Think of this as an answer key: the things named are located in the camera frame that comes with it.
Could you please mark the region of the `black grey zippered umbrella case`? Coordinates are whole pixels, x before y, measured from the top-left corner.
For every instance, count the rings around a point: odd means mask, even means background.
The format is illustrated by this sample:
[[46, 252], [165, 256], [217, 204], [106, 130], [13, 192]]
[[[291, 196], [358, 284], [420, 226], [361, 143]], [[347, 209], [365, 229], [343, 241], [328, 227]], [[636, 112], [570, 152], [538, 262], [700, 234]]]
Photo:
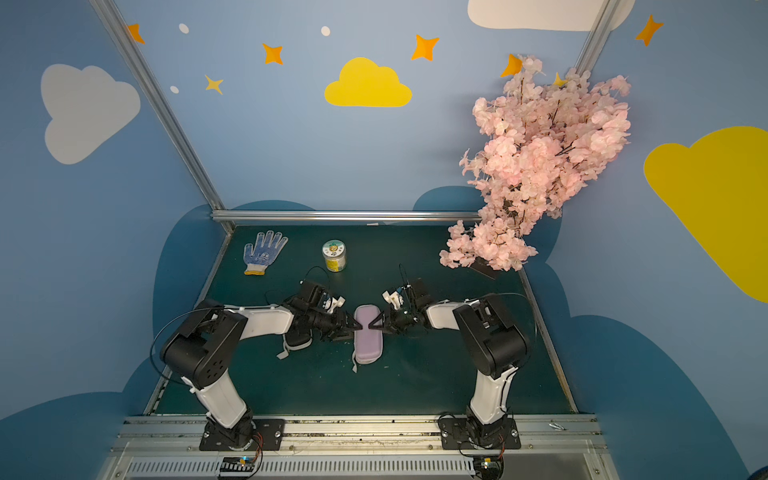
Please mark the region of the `black grey zippered umbrella case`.
[[312, 341], [313, 336], [310, 330], [289, 330], [282, 335], [282, 351], [276, 355], [276, 358], [284, 360], [292, 352], [309, 347]]

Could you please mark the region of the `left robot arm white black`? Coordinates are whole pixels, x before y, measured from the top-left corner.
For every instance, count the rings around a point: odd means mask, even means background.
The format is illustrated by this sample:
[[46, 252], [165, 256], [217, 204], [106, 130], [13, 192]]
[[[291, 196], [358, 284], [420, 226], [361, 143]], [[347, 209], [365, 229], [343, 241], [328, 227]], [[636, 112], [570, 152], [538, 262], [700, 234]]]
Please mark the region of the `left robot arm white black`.
[[342, 298], [333, 298], [306, 309], [276, 304], [248, 308], [206, 299], [169, 337], [161, 359], [206, 407], [213, 424], [233, 431], [248, 412], [229, 375], [240, 342], [284, 335], [299, 325], [317, 329], [330, 338], [347, 338], [362, 325], [342, 305]]

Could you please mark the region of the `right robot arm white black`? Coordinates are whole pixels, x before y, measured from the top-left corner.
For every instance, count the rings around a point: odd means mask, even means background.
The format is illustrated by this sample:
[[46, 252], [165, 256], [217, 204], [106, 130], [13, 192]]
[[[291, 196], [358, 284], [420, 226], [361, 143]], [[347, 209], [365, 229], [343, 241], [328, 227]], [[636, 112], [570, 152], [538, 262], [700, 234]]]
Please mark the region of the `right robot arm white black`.
[[508, 416], [507, 399], [517, 371], [531, 355], [531, 343], [521, 331], [505, 301], [519, 293], [490, 293], [476, 299], [454, 302], [429, 299], [406, 309], [402, 298], [389, 296], [389, 309], [378, 314], [370, 327], [399, 334], [414, 324], [437, 330], [455, 330], [464, 341], [477, 370], [475, 391], [467, 416], [480, 427], [490, 429]]

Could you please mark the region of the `yellow jar with green lid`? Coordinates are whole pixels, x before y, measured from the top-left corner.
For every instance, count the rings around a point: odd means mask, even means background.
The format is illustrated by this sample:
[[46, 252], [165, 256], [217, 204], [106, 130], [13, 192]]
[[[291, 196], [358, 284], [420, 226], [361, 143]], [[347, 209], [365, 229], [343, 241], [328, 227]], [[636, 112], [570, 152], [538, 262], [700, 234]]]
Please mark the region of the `yellow jar with green lid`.
[[330, 272], [338, 273], [345, 269], [347, 248], [343, 241], [334, 239], [325, 242], [322, 255]]

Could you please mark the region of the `white blue dotted work glove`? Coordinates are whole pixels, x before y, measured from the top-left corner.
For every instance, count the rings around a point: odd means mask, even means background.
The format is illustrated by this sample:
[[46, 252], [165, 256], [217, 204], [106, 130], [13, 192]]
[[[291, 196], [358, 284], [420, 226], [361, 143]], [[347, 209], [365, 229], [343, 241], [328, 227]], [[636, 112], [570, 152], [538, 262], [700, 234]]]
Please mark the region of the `white blue dotted work glove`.
[[289, 238], [282, 232], [268, 230], [259, 232], [253, 242], [247, 243], [243, 250], [244, 274], [262, 276], [280, 255]]

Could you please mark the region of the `small circuit board right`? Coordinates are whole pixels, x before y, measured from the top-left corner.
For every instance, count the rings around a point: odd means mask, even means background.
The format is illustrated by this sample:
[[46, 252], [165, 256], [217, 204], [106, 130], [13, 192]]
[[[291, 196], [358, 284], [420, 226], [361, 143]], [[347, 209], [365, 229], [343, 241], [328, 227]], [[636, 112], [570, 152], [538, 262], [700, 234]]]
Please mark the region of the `small circuit board right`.
[[475, 480], [499, 480], [504, 473], [504, 461], [499, 457], [472, 458]]

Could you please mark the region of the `small circuit board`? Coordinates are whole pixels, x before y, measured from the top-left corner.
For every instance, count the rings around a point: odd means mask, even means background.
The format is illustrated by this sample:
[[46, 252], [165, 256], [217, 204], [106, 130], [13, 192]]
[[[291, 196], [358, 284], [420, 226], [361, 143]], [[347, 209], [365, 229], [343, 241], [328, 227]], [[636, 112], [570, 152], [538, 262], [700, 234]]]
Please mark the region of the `small circuit board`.
[[259, 466], [254, 456], [224, 457], [217, 472], [218, 479], [250, 479]]
[[472, 458], [475, 480], [499, 480], [504, 473], [504, 461], [499, 457]]

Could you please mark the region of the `small circuit board left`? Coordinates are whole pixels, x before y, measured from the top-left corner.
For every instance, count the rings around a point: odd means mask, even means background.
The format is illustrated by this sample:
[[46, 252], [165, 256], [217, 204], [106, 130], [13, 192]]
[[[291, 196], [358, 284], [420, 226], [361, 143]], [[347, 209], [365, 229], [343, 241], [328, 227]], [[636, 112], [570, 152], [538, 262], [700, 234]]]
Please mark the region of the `small circuit board left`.
[[250, 479], [259, 466], [254, 456], [224, 457], [217, 472], [218, 479]]

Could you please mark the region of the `pink artificial cherry blossom branch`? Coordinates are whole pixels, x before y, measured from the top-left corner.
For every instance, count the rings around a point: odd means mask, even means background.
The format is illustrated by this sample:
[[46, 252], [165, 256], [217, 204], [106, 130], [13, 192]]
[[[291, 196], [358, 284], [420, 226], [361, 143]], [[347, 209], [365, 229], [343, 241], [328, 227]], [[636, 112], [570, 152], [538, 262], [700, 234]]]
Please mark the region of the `pink artificial cherry blossom branch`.
[[480, 262], [494, 271], [519, 271], [537, 249], [525, 240], [543, 218], [561, 216], [564, 204], [594, 181], [628, 142], [625, 102], [631, 84], [622, 75], [591, 83], [570, 70], [538, 84], [543, 63], [510, 57], [502, 94], [479, 98], [472, 114], [488, 140], [459, 162], [484, 201], [479, 222], [448, 230], [440, 262], [449, 268]]

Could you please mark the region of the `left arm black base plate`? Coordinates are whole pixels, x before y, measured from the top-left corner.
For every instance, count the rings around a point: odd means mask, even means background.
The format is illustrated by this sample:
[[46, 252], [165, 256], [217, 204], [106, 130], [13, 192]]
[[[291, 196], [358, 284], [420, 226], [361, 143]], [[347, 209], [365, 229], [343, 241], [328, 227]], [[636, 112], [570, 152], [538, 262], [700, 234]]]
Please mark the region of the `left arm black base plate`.
[[278, 451], [286, 422], [283, 419], [244, 418], [225, 428], [213, 418], [206, 421], [200, 451]]

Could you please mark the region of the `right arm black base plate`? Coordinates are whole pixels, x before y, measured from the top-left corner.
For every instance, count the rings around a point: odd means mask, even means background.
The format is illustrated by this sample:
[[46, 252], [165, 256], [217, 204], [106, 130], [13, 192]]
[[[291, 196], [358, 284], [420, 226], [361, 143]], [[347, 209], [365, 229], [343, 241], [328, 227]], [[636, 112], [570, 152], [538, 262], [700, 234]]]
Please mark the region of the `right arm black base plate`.
[[475, 417], [441, 415], [436, 420], [444, 450], [502, 450], [521, 448], [520, 433], [514, 418], [504, 415], [491, 424]]

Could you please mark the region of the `aluminium mounting rail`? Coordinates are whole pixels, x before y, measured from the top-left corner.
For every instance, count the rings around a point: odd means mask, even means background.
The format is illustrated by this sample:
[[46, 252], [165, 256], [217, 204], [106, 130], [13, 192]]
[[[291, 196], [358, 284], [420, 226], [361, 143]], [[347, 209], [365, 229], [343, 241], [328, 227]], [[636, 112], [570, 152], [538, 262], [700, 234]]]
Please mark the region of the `aluminium mounting rail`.
[[472, 458], [499, 457], [500, 479], [615, 479], [590, 415], [519, 415], [518, 450], [444, 450], [441, 415], [267, 416], [286, 422], [278, 451], [200, 451], [201, 415], [127, 418], [101, 479], [218, 479], [224, 457], [259, 460], [250, 479], [473, 479]]

